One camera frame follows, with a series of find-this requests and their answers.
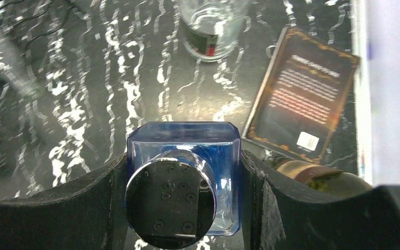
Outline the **olive green wine bottle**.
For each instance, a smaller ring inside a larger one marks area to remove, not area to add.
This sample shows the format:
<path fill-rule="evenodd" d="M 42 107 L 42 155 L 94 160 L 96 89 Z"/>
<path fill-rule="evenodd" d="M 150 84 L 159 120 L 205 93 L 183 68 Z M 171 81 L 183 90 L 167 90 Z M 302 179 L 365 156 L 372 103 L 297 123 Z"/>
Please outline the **olive green wine bottle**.
<path fill-rule="evenodd" d="M 373 189 L 359 176 L 331 167 L 284 156 L 268 159 L 267 162 L 289 178 L 331 196 L 348 198 Z"/>

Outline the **clear bottle white cap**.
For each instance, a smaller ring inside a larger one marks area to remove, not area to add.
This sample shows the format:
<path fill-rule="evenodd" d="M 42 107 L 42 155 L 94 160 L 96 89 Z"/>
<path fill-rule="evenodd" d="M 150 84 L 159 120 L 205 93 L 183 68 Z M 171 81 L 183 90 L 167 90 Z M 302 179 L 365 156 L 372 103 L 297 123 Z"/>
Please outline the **clear bottle white cap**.
<path fill-rule="evenodd" d="M 194 57 L 214 62 L 236 47 L 250 1 L 178 1 L 183 44 Z"/>

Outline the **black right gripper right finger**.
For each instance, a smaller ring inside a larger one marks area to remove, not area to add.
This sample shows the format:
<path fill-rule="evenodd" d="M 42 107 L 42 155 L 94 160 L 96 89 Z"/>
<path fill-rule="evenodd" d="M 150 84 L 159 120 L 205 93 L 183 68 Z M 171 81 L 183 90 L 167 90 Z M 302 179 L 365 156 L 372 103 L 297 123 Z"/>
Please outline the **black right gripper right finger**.
<path fill-rule="evenodd" d="M 245 249 L 400 249 L 400 185 L 352 198 L 313 190 L 241 153 Z"/>

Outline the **blue glass bottle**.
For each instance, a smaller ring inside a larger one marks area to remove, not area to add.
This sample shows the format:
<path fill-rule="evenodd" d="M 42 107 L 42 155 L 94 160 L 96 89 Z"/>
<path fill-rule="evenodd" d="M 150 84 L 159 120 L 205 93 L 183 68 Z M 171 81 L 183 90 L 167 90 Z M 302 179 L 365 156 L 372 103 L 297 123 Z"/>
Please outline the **blue glass bottle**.
<path fill-rule="evenodd" d="M 148 122 L 127 139 L 127 172 L 127 221 L 149 245 L 181 249 L 241 228 L 241 137 L 230 122 Z"/>

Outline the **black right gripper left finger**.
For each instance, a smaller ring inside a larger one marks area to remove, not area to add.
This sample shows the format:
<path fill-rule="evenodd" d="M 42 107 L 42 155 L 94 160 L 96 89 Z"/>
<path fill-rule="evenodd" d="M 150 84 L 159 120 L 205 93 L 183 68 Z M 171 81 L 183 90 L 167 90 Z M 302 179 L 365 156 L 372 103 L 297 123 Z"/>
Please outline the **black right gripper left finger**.
<path fill-rule="evenodd" d="M 0 201 L 0 249 L 123 249 L 126 159 L 31 197 Z"/>

